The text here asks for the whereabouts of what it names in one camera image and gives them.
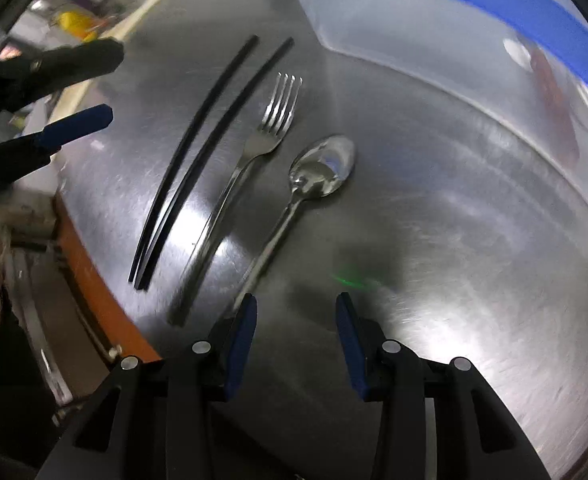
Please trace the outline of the silver metal fork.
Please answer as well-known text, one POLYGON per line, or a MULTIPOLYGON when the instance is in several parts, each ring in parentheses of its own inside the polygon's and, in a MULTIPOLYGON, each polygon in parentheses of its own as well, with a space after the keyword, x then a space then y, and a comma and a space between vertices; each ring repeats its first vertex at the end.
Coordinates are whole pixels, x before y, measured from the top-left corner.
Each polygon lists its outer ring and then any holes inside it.
POLYGON ((242 154, 232 174, 218 197, 213 211, 205 222, 186 268, 181 275, 178 301, 170 311, 168 321, 172 326, 180 326, 187 317, 187 310, 198 289, 202 274, 206 271, 216 252, 215 237, 224 215, 230 207, 233 196, 239 191, 247 171, 257 159, 271 155, 282 143, 292 122, 297 107, 304 78, 287 73, 278 73, 271 91, 269 102, 256 131, 246 139, 242 154))

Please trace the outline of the translucent bin with blue lid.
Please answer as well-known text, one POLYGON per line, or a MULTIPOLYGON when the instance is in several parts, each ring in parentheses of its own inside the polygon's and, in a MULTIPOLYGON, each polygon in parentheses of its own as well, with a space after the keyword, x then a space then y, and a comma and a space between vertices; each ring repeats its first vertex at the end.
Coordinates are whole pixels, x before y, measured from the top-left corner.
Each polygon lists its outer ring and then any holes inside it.
POLYGON ((588 23, 571 0, 298 0, 320 44, 511 129, 588 204, 588 23))

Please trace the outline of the silver metal spoon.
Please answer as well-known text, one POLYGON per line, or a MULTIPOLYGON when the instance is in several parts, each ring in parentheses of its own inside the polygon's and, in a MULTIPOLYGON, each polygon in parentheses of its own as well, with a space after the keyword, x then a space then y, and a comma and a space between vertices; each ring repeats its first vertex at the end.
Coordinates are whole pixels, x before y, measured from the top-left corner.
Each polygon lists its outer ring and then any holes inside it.
POLYGON ((300 219, 316 203, 332 200, 341 192, 354 172, 357 144, 349 136, 333 133, 305 146, 292 160, 286 183, 288 199, 277 215, 258 251, 241 274, 233 295, 221 315, 236 313, 247 294, 254 294, 274 271, 292 271, 300 257, 310 248, 306 240, 296 234, 300 219))

